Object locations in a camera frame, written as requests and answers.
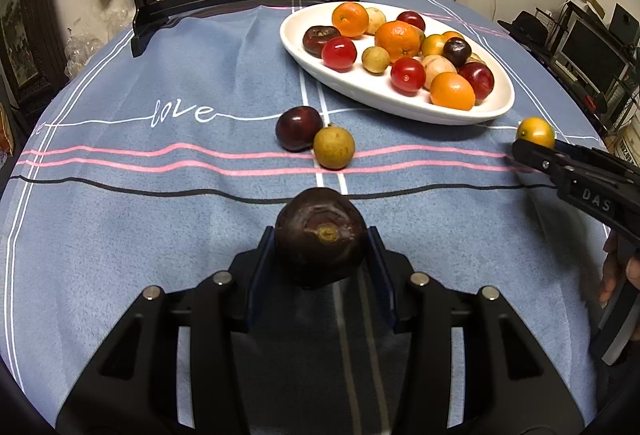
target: red apple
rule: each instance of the red apple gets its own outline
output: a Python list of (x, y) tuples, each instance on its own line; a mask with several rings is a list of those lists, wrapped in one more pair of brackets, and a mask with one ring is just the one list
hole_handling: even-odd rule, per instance
[(476, 93), (476, 103), (484, 101), (494, 90), (494, 73), (484, 63), (466, 63), (460, 67), (458, 74), (471, 84)]
[(405, 11), (398, 14), (396, 20), (400, 22), (405, 22), (406, 24), (415, 25), (420, 30), (424, 31), (424, 28), (427, 27), (424, 23), (422, 17), (415, 11)]

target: computer monitor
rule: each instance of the computer monitor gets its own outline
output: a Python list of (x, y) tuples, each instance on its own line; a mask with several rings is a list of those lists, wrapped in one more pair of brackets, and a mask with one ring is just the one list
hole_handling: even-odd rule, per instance
[(562, 54), (600, 92), (605, 93), (613, 79), (622, 75), (626, 66), (625, 60), (580, 20), (576, 20), (569, 33)]

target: pink stripe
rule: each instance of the pink stripe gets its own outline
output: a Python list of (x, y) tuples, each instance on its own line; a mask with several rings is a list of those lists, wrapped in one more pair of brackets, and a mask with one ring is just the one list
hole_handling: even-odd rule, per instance
[[(229, 177), (263, 177), (274, 175), (293, 175), (293, 174), (315, 174), (315, 173), (336, 173), (330, 170), (317, 170), (316, 168), (271, 168), (267, 170), (224, 170), (212, 164), (197, 160), (183, 160), (167, 164), (165, 166), (137, 166), (134, 164), (124, 164), (121, 162), (112, 162), (102, 159), (82, 159), (74, 157), (70, 159), (57, 160), (52, 162), (34, 162), (31, 160), (21, 160), (16, 164), (28, 164), (40, 168), (52, 168), (54, 166), (64, 166), (65, 164), (94, 164), (98, 166), (107, 166), (108, 168), (117, 168), (119, 170), (137, 171), (142, 173), (166, 173), (168, 171), (178, 170), (178, 168), (204, 168), (221, 175)], [(487, 166), (484, 164), (471, 164), (468, 162), (460, 162), (455, 160), (413, 160), (408, 162), (400, 162), (396, 164), (387, 164), (384, 166), (373, 166), (370, 168), (345, 168), (341, 173), (383, 173), (386, 171), (405, 170), (405, 168), (415, 168), (417, 166), (455, 166), (459, 168), (469, 168), (470, 170), (481, 171), (517, 171), (517, 168), (511, 166)]]
[[(165, 146), (160, 150), (154, 150), (152, 152), (144, 152), (138, 150), (120, 150), (116, 148), (94, 148), (92, 146), (78, 145), (64, 148), (62, 150), (50, 150), (49, 152), (40, 152), (39, 150), (27, 150), (22, 152), (21, 155), (60, 155), (69, 154), (70, 152), (76, 152), (81, 150), (83, 152), (92, 152), (97, 154), (113, 154), (113, 155), (132, 155), (134, 157), (160, 157), (161, 155), (168, 154), (174, 150), (194, 150), (207, 154), (212, 157), (218, 157), (223, 159), (264, 159), (264, 158), (297, 158), (297, 159), (311, 159), (312, 154), (292, 154), (290, 152), (257, 152), (254, 154), (226, 154), (225, 152), (216, 152), (215, 150), (208, 150), (195, 144), (189, 144), (186, 142), (176, 142)], [(497, 152), (483, 152), (482, 150), (464, 150), (462, 148), (454, 148), (449, 146), (428, 146), (426, 144), (399, 144), (397, 146), (387, 146), (386, 148), (378, 148), (376, 150), (366, 150), (364, 152), (356, 152), (354, 157), (373, 157), (375, 155), (395, 154), (397, 152), (410, 152), (415, 150), (422, 150), (427, 152), (450, 152), (452, 154), (465, 154), (476, 155), (478, 157), (505, 157), (503, 154)]]
[(25, 154), (38, 155), (59, 155), (68, 154), (69, 152), (76, 152), (82, 150), (83, 152), (93, 152), (97, 154), (113, 154), (113, 155), (133, 155), (135, 157), (159, 157), (161, 155), (168, 154), (174, 150), (194, 150), (201, 152), (201, 154), (207, 154), (212, 157), (218, 157), (221, 159), (265, 159), (265, 158), (297, 158), (297, 159), (311, 159), (311, 154), (292, 154), (291, 152), (257, 152), (255, 154), (227, 154), (225, 152), (216, 152), (215, 150), (209, 150), (196, 144), (189, 144), (187, 142), (176, 142), (165, 146), (160, 150), (154, 150), (152, 152), (144, 152), (139, 150), (120, 150), (117, 148), (94, 148), (93, 146), (85, 146), (81, 144), (79, 146), (71, 146), (62, 150), (50, 150), (49, 152), (40, 152), (39, 150), (28, 150), (22, 152)]
[(478, 157), (504, 158), (505, 154), (497, 152), (483, 152), (481, 150), (464, 150), (452, 146), (428, 146), (426, 144), (399, 144), (398, 146), (387, 146), (366, 152), (356, 152), (353, 157), (372, 157), (374, 155), (395, 154), (397, 152), (410, 152), (412, 150), (426, 150), (428, 152), (450, 152), (452, 154), (477, 155)]
[(420, 13), (424, 16), (428, 16), (429, 18), (433, 18), (434, 20), (446, 20), (448, 22), (459, 22), (460, 24), (467, 24), (469, 27), (473, 27), (474, 29), (482, 30), (488, 34), (493, 34), (494, 36), (499, 36), (500, 38), (506, 38), (508, 36), (507, 33), (492, 29), (489, 27), (483, 27), (482, 25), (470, 24), (469, 22), (465, 22), (462, 19), (454, 18), (453, 16), (446, 16), (443, 14), (436, 14), (434, 12), (422, 12)]

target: human hand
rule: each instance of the human hand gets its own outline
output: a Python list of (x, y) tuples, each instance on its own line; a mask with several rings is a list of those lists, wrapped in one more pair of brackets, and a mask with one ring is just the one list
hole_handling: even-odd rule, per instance
[[(606, 304), (613, 295), (618, 280), (622, 275), (622, 267), (618, 263), (618, 234), (612, 231), (604, 243), (603, 250), (607, 253), (607, 258), (602, 266), (602, 281), (600, 282), (600, 303)], [(625, 269), (627, 279), (640, 289), (640, 259), (633, 256), (626, 264)], [(640, 340), (640, 325), (636, 327), (631, 336), (632, 341)]]

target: fruit stem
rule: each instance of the fruit stem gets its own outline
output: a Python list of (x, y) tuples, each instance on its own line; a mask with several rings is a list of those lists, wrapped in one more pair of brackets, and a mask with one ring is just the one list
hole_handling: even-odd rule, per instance
[(316, 235), (318, 235), (320, 241), (323, 241), (325, 243), (332, 243), (333, 241), (336, 241), (340, 236), (338, 233), (338, 228), (335, 227), (335, 224), (330, 223), (318, 225), (318, 229), (316, 229)]

